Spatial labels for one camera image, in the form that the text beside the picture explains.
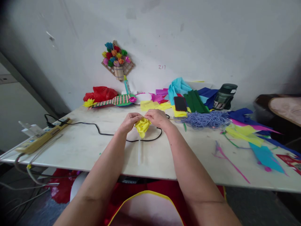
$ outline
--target colorful paper flower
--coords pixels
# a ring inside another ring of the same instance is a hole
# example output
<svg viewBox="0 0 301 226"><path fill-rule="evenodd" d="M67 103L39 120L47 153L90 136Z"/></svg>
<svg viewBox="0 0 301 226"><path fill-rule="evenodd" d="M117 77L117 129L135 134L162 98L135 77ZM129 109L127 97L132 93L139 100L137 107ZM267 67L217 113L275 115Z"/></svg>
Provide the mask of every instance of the colorful paper flower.
<svg viewBox="0 0 301 226"><path fill-rule="evenodd" d="M130 101L131 103L135 103L135 102L136 102L136 100L137 100L137 98L136 98L136 97L130 97L130 98L129 98L129 101Z"/></svg>
<svg viewBox="0 0 301 226"><path fill-rule="evenodd" d="M116 57L117 57L118 59L121 58L121 57L122 57L121 53L117 53L117 54L116 54Z"/></svg>
<svg viewBox="0 0 301 226"><path fill-rule="evenodd" d="M117 50L112 50L111 53L113 54L113 56L116 56Z"/></svg>
<svg viewBox="0 0 301 226"><path fill-rule="evenodd" d="M112 53L107 53L106 55L107 55L107 58L108 58L108 59L110 59L111 57L113 57L113 54L112 54Z"/></svg>
<svg viewBox="0 0 301 226"><path fill-rule="evenodd" d="M120 48L118 46L114 46L114 49L119 52L120 51Z"/></svg>
<svg viewBox="0 0 301 226"><path fill-rule="evenodd" d="M135 127L137 128L137 131L141 138L144 138L145 132L150 127L150 124L151 124L151 122L146 118L143 118L140 121L136 122Z"/></svg>
<svg viewBox="0 0 301 226"><path fill-rule="evenodd" d="M97 104L97 103L94 103L95 100L92 100L92 99L88 99L88 101L85 101L83 106L84 107L91 107L93 106L94 104Z"/></svg>
<svg viewBox="0 0 301 226"><path fill-rule="evenodd" d="M107 42L106 44L104 44L108 49L113 49L113 44L111 42Z"/></svg>
<svg viewBox="0 0 301 226"><path fill-rule="evenodd" d="M111 61L108 62L109 67L113 67L113 65L114 65L113 62L111 62Z"/></svg>
<svg viewBox="0 0 301 226"><path fill-rule="evenodd" d="M127 63L131 63L131 59L130 59L128 56L125 57L125 61L126 61Z"/></svg>
<svg viewBox="0 0 301 226"><path fill-rule="evenodd" d="M126 55L128 54L128 52L127 52L126 50L121 50L121 54L122 54L123 56L126 56Z"/></svg>
<svg viewBox="0 0 301 226"><path fill-rule="evenodd" d="M107 52L103 51L102 55L103 55L103 57L107 57Z"/></svg>
<svg viewBox="0 0 301 226"><path fill-rule="evenodd" d="M119 58L119 59L118 59L118 62L119 62L120 64L123 64L123 63L124 63L124 60L121 59L121 58Z"/></svg>
<svg viewBox="0 0 301 226"><path fill-rule="evenodd" d="M104 58L104 59L103 59L103 63L104 63L105 65L108 65L108 62L109 62L109 59L108 59L108 58Z"/></svg>
<svg viewBox="0 0 301 226"><path fill-rule="evenodd" d="M114 61L114 66L115 67L120 67L119 62L118 61Z"/></svg>
<svg viewBox="0 0 301 226"><path fill-rule="evenodd" d="M113 63L115 60L116 60L115 57L111 57L111 58L110 58L110 61L111 61L112 63Z"/></svg>

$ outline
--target black lid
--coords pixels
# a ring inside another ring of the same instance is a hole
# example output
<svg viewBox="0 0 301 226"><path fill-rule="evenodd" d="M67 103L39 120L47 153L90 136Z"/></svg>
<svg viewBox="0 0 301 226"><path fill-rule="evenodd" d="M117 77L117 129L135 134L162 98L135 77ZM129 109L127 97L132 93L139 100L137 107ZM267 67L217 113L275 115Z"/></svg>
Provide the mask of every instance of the black lid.
<svg viewBox="0 0 301 226"><path fill-rule="evenodd" d="M237 89L237 85L231 84L231 83L225 83L222 85L222 87L219 89L219 92L226 93L226 94L232 94L232 90Z"/></svg>

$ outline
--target racket-shaped craft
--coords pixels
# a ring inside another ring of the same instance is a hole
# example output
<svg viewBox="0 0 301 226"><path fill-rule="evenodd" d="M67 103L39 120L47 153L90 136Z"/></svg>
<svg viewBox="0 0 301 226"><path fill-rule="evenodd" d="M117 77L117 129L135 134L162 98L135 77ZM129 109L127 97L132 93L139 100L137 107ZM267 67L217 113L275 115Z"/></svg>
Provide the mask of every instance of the racket-shaped craft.
<svg viewBox="0 0 301 226"><path fill-rule="evenodd" d="M90 108L97 108L97 107L102 107L102 106L110 105L110 104L113 104L113 105L116 105L119 107L131 105L132 104L132 102L130 101L131 97L136 97L136 96L133 94L124 94L124 95L116 96L112 100L98 102L97 104L94 104Z"/></svg>

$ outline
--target table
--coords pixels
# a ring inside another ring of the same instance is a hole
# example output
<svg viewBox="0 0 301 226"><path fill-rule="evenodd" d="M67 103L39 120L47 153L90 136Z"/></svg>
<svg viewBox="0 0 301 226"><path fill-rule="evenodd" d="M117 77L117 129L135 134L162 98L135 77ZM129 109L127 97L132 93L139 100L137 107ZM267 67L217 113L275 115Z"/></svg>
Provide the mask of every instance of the table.
<svg viewBox="0 0 301 226"><path fill-rule="evenodd" d="M79 107L69 113L75 122L89 122L98 124L102 133L113 134L129 112L140 111L139 105L118 108L115 106L87 110ZM172 109L166 110L173 118ZM238 149L233 146L220 131L205 128L194 130L187 127L185 132L183 124L172 121L198 159L202 162L213 181L218 185L239 186L247 188L267 189L273 191L301 192L301 176L276 157L288 176L277 171L266 172L262 165L257 164L254 153L250 149ZM160 130L151 125L145 139L154 139L160 134ZM61 138L44 148L42 154L33 162L36 166L56 167L64 169L90 171L99 154L106 148L111 136L99 135L94 125L69 125L60 133ZM128 134L127 139L138 139L136 128ZM215 143L219 142L225 155L237 166L237 168L250 181L250 184L236 171L225 159L213 156ZM244 140L235 140L239 147L249 148ZM141 142L142 162L138 166L138 142L126 142L125 161L122 174L138 177L176 180L172 154L166 134L163 132L160 138L151 142ZM264 143L270 149L275 146ZM274 154L286 154L281 148L272 150ZM12 151L1 158L2 162L12 163L19 153ZM27 164L35 153L20 158L21 164Z"/></svg>

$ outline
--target power strip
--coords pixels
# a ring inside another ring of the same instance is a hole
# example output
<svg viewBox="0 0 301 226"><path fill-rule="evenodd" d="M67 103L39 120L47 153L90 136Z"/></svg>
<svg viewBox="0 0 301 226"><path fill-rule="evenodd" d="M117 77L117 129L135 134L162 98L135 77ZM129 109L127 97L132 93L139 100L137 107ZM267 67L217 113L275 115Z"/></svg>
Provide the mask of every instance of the power strip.
<svg viewBox="0 0 301 226"><path fill-rule="evenodd" d="M68 117L61 118L60 121L71 123L72 120ZM31 154L38 150L41 146L43 146L48 140L53 138L59 131L64 129L68 124L63 124L59 121L52 123L55 125L53 128L46 127L43 129L45 133L40 137L31 137L27 139L25 142L21 143L16 147L15 151L25 154Z"/></svg>

